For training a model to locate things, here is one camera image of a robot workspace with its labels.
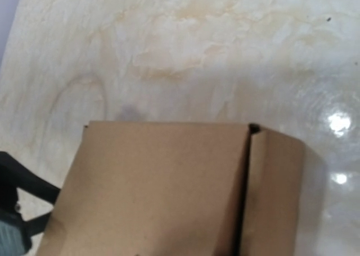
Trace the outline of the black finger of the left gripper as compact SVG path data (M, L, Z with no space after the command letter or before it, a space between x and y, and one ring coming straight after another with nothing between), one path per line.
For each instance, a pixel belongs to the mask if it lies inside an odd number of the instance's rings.
M19 200L17 189L54 205L60 189L41 179L25 168L9 153L1 152L1 208L7 214L19 213L16 204Z

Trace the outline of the brown cardboard box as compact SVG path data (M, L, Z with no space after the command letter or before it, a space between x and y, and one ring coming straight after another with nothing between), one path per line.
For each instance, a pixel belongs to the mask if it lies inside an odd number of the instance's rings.
M258 125L91 122L38 255L293 255L304 144Z

